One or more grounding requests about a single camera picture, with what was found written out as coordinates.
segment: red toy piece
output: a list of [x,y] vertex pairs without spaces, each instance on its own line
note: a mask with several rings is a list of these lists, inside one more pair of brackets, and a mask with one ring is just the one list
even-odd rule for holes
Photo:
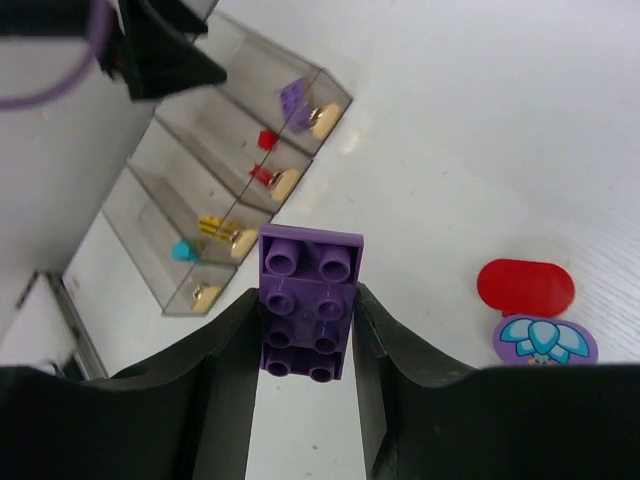
[[276,148],[276,144],[278,143],[278,135],[273,133],[271,130],[261,130],[260,135],[258,136],[258,146],[267,151],[271,152],[274,148]]
[[557,317],[569,308],[576,292],[573,280],[558,265],[506,258],[485,265],[477,287],[484,303],[505,316]]
[[273,181],[273,177],[275,176],[275,174],[271,170],[265,167],[261,167],[260,165],[256,165],[255,167],[253,167],[253,170],[249,172],[249,175],[263,184],[265,187],[271,186],[271,182]]

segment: purple block in bin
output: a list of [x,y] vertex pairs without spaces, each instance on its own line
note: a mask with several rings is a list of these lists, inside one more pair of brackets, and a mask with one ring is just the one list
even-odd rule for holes
[[262,227],[261,368],[317,382],[342,377],[363,248],[362,235]]
[[300,77],[280,90],[282,115],[287,127],[293,133],[309,130],[312,109],[308,98],[308,88],[307,77]]

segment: white table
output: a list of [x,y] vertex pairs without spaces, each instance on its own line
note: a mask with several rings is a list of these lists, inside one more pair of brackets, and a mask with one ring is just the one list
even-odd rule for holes
[[[363,233],[361,280],[446,353],[497,363],[478,298],[499,257],[550,261],[602,362],[640,358],[640,5],[223,0],[355,96],[276,222]],[[67,278],[110,373],[205,322],[167,319],[103,218]],[[258,282],[247,258],[213,318]],[[261,375],[247,478],[363,478],[345,378]]]

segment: flower design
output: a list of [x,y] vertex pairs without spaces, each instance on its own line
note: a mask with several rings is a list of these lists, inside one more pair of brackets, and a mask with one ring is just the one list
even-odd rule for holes
[[580,332],[545,320],[516,318],[500,333],[503,342],[515,343],[519,357],[531,355],[531,365],[569,362],[571,355],[589,356],[589,345]]

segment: red oval object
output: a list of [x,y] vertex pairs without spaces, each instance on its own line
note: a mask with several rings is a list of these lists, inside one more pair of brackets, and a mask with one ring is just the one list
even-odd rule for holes
[[500,258],[478,275],[478,294],[491,308],[552,318],[563,313],[575,297],[573,280],[553,263]]

